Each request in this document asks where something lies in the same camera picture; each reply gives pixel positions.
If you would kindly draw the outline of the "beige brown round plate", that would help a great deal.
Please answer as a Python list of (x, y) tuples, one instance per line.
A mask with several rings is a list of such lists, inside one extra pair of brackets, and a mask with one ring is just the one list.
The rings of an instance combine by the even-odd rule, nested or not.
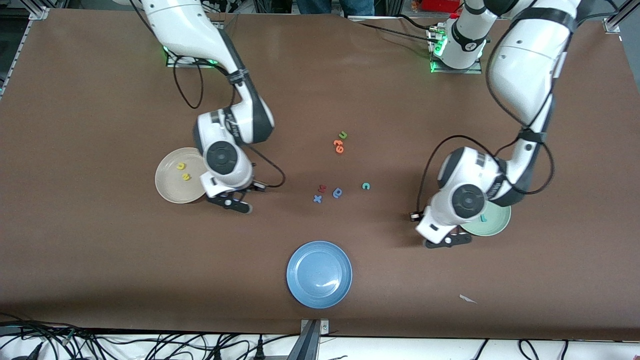
[[(184, 170), (176, 168), (179, 162), (186, 164)], [(195, 202), (205, 194), (200, 177), (207, 169), (201, 153), (194, 147), (183, 147), (167, 154), (155, 172), (155, 187), (163, 199), (174, 204)], [(183, 173), (190, 174), (190, 180), (182, 179)]]

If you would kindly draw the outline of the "small metal bracket plate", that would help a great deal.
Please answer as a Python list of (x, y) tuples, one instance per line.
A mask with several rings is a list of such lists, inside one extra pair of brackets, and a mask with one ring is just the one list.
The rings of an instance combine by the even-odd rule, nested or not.
[[(306, 328), (306, 325), (311, 321), (312, 321), (311, 319), (307, 319), (307, 318), (302, 319), (300, 333), (302, 333), (304, 328)], [(329, 319), (324, 319), (324, 318), (318, 319), (318, 322), (320, 323), (320, 335), (322, 336), (328, 335), (330, 332)]]

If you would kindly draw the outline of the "aluminium extrusion post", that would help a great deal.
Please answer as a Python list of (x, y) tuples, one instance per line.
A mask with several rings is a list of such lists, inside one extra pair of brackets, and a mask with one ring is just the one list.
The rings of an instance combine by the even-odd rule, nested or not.
[(286, 360), (317, 360), (321, 335), (322, 321), (306, 319)]

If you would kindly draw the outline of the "aluminium frame rail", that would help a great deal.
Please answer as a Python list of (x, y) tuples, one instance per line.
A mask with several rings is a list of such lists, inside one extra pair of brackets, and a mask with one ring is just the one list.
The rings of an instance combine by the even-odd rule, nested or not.
[(0, 100), (4, 96), (35, 21), (45, 19), (49, 10), (35, 0), (19, 0), (23, 7), (0, 6)]
[(636, 10), (640, 10), (640, 0), (621, 0), (620, 4), (616, 0), (606, 0), (614, 9), (614, 13), (606, 16), (602, 20), (603, 28), (606, 34), (618, 34), (620, 25), (627, 19), (631, 18)]

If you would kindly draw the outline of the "blue round plate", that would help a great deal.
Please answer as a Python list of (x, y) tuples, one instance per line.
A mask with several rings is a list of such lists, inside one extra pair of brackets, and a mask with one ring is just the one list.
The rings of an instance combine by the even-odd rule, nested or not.
[(302, 244), (286, 266), (291, 295), (311, 309), (328, 309), (340, 303), (349, 293), (353, 278), (350, 258), (329, 241)]

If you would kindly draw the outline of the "red box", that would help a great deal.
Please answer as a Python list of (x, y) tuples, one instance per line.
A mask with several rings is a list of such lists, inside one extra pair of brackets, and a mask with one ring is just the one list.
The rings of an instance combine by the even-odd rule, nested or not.
[(420, 9), (432, 13), (455, 13), (462, 0), (419, 0)]

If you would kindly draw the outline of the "pale green round plate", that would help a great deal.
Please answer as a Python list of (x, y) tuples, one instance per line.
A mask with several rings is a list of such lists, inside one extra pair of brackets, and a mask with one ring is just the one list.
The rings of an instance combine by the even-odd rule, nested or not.
[[(487, 222), (480, 221), (482, 214), (486, 215)], [(491, 237), (497, 235), (507, 228), (512, 216), (512, 207), (503, 207), (493, 202), (488, 202), (482, 214), (477, 219), (462, 224), (461, 227), (475, 236)]]

